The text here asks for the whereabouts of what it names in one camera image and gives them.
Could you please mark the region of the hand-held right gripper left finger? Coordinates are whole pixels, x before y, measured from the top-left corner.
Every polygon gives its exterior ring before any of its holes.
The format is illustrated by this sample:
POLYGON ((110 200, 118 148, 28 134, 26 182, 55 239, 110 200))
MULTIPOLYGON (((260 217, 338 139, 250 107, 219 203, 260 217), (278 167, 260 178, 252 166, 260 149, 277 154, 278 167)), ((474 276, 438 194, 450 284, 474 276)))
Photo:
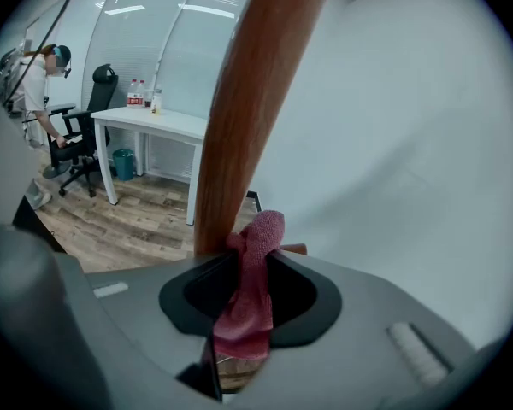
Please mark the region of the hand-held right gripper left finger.
POLYGON ((186 293, 232 255, 87 274, 42 239, 0 225, 0 337, 75 410, 226 410, 214 314, 186 293))

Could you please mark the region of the red cloth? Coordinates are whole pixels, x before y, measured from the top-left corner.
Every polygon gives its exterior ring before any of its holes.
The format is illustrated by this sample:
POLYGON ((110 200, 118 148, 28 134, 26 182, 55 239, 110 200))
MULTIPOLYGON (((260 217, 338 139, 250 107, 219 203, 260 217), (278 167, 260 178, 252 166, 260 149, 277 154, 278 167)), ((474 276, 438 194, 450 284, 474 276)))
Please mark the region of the red cloth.
POLYGON ((238 252, 238 284, 214 325, 216 353, 240 360, 268 357, 273 309, 266 258, 280 248, 284 230, 283 213, 266 210, 228 235, 227 246, 238 252))

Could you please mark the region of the wooden coat rack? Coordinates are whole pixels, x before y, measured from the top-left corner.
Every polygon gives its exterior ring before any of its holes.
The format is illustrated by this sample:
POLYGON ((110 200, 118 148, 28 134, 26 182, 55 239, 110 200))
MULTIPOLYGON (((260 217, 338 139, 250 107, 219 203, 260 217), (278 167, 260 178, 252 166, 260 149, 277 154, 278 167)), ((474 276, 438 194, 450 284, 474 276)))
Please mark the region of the wooden coat rack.
POLYGON ((203 141, 195 255, 226 248, 325 0, 250 0, 221 70, 203 141))

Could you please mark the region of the black office chair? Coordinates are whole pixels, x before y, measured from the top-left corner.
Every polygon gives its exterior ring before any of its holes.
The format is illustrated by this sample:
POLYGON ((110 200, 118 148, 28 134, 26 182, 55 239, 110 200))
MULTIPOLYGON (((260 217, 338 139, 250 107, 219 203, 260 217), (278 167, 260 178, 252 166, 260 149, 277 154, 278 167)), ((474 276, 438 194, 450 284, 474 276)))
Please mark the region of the black office chair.
POLYGON ((60 148, 58 143, 50 141, 50 154, 54 161, 71 161, 69 178, 60 185, 58 191, 61 197, 65 197, 67 186, 80 177, 85 177, 89 197, 96 195, 95 187, 91 183, 91 173, 99 172, 100 165, 95 158, 97 140, 91 114, 109 108, 118 79, 111 66, 104 64, 92 75, 93 87, 88 110, 73 112, 74 106, 70 105, 57 105, 50 108, 49 115, 61 114, 67 128, 64 147, 60 148))

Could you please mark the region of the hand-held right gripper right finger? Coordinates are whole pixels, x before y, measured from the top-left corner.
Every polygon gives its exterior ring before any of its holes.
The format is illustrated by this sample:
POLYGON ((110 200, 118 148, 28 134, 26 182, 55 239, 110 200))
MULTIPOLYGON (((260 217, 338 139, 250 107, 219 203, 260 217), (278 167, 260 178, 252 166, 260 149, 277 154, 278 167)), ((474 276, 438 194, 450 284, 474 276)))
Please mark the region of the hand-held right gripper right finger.
POLYGON ((383 278, 290 252, 276 257, 335 283, 341 312, 312 344, 272 350, 228 410, 448 410, 503 344, 474 349, 383 278))

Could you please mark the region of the white table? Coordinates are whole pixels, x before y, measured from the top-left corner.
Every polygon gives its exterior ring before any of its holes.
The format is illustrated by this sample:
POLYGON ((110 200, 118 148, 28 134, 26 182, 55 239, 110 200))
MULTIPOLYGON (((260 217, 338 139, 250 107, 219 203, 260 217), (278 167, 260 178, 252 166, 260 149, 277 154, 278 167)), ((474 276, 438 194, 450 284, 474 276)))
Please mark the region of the white table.
POLYGON ((207 121, 196 116, 167 109, 162 110, 160 114, 153 114, 147 108, 128 107, 112 108, 92 113, 91 117, 94 119, 97 158, 100 172, 109 203, 112 205, 118 203, 118 198, 115 194, 108 161, 105 137, 105 129, 107 127, 134 132, 136 173, 138 176, 143 173, 140 157, 143 154, 143 141, 145 136, 167 138, 194 147, 186 212, 186 223, 191 226, 194 223, 199 169, 207 121))

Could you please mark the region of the teal waste bin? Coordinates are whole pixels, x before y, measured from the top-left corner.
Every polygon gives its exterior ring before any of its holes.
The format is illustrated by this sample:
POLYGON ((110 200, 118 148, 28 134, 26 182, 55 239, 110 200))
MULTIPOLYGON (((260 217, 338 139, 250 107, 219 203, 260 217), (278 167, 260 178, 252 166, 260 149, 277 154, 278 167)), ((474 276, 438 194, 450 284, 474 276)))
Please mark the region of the teal waste bin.
POLYGON ((117 149, 113 152, 116 176, 120 181, 129 181, 134 177, 134 153, 130 149, 117 149))

